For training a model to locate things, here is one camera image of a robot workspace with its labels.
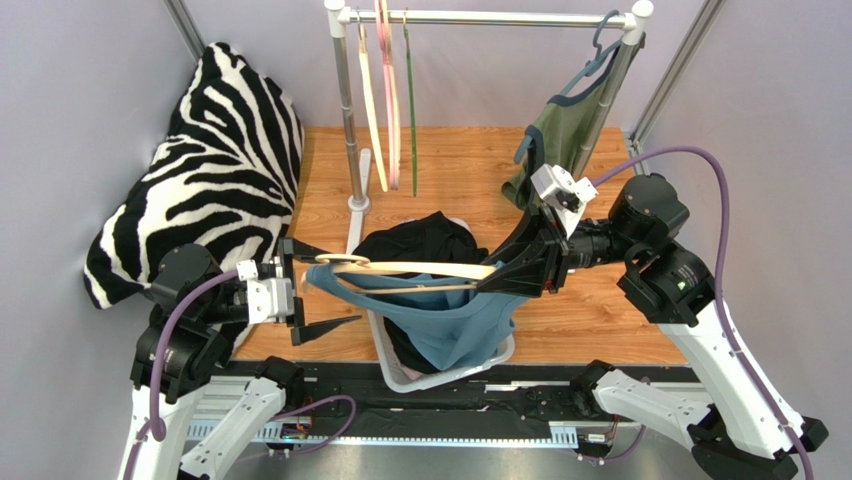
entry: white pole connector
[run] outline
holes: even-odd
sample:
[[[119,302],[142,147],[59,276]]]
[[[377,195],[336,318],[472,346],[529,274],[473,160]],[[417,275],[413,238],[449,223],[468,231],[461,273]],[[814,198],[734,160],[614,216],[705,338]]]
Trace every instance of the white pole connector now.
[[[328,28],[331,36],[343,38],[346,36],[346,27],[340,23],[340,12],[346,6],[346,0],[325,0],[325,9],[328,10]]]
[[[636,23],[636,28],[624,32],[621,37],[621,42],[625,45],[636,45],[642,40],[642,34],[645,33],[645,24],[654,13],[654,4],[651,0],[639,0],[633,4],[631,13],[625,16],[633,17],[633,22]]]

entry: black garment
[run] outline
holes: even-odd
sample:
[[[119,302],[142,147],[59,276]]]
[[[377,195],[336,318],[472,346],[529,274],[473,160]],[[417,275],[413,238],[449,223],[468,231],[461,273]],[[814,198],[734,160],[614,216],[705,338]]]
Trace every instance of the black garment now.
[[[443,262],[479,264],[488,256],[488,250],[477,248],[476,239],[461,225],[449,220],[441,212],[426,218],[401,223],[390,230],[367,235],[355,248],[374,262]],[[385,329],[399,361],[421,373],[438,373],[439,370],[411,343],[408,334],[393,320],[385,318]]]

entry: white wall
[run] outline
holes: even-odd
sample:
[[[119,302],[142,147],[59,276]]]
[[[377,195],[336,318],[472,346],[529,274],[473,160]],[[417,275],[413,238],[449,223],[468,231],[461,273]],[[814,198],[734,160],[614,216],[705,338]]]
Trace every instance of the white wall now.
[[[0,477],[114,478],[150,305],[98,312],[85,253],[192,59],[162,2],[0,4]]]
[[[370,0],[350,6],[372,10]],[[391,0],[392,9],[490,10],[604,14],[629,11],[634,0]],[[226,41],[298,102],[307,125],[340,126],[334,52],[322,0],[186,0],[206,42]],[[701,0],[655,0],[647,48],[636,58],[613,106],[609,126],[630,129],[659,83]],[[357,27],[348,30],[356,121],[366,125],[358,67]],[[423,126],[524,126],[591,58],[593,30],[413,25],[410,27],[417,123]],[[618,31],[602,35],[609,45]],[[375,25],[368,25],[373,88],[384,111]],[[394,27],[402,120],[408,87],[402,27]]]
[[[718,156],[732,191],[726,297],[779,390],[832,434],[818,478],[849,478],[852,40],[848,2],[727,2],[645,150]],[[718,194],[700,160],[652,161],[691,211],[681,238],[715,258]]]

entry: gray floor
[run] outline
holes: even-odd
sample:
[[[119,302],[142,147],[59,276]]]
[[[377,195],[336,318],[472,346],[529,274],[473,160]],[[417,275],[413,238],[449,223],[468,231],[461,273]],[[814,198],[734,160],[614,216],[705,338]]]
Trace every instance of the gray floor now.
[[[632,442],[636,429],[620,428],[615,451]],[[245,455],[262,452],[252,444]],[[290,460],[242,462],[230,480],[451,480],[451,479],[702,479],[687,450],[649,432],[627,460],[604,466],[578,462],[573,452],[549,449],[329,446]]]

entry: black and white striped fabric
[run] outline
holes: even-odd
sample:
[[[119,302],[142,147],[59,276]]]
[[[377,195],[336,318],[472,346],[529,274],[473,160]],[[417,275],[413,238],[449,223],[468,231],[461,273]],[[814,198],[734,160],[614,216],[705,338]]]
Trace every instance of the black and white striped fabric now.
[[[304,129],[292,102],[223,43],[208,46],[148,172],[89,249],[86,290],[108,308],[150,286],[169,250],[197,243],[222,270],[265,261],[290,225]]]

